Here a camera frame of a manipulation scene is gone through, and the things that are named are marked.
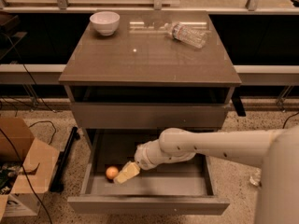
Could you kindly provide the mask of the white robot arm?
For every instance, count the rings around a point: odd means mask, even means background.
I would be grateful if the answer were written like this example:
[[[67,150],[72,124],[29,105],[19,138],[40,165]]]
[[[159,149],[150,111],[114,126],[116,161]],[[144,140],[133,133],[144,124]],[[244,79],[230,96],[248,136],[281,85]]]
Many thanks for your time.
[[[139,145],[114,182],[121,184],[163,163],[195,154],[260,168],[254,224],[299,224],[299,127],[279,130],[192,133],[179,128]]]

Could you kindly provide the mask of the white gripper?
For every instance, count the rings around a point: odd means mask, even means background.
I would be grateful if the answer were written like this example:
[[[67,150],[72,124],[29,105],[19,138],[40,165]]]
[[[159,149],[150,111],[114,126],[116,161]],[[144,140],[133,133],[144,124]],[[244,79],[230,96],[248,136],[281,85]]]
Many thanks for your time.
[[[116,184],[122,184],[137,176],[142,170],[150,170],[164,163],[177,163],[189,161],[195,156],[194,153],[182,152],[178,155],[169,154],[160,148],[158,140],[149,141],[138,145],[135,152],[135,161],[128,161],[117,176],[113,179]]]

